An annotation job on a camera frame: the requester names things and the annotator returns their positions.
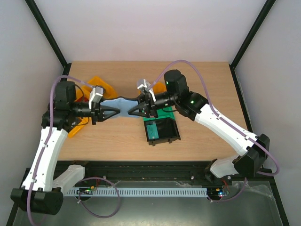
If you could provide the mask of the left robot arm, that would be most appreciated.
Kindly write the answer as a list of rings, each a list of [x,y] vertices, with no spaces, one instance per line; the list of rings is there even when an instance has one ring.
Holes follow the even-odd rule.
[[[50,91],[49,108],[42,117],[40,144],[30,171],[20,188],[11,192],[11,200],[31,217],[33,213],[55,215],[64,195],[85,176],[85,168],[73,164],[57,178],[55,167],[61,148],[76,118],[104,121],[120,110],[101,106],[101,86],[92,86],[88,101],[77,101],[76,83],[56,81]]]

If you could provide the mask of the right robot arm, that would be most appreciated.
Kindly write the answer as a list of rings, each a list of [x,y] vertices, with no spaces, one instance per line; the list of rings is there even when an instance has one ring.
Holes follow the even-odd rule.
[[[213,160],[205,173],[208,183],[214,185],[224,176],[240,174],[253,178],[266,161],[269,138],[243,129],[209,104],[209,99],[190,91],[185,76],[179,70],[164,74],[166,92],[155,94],[145,79],[137,82],[140,91],[138,105],[129,115],[157,118],[159,109],[174,106],[184,117],[197,122],[226,141],[235,151],[232,157]]]

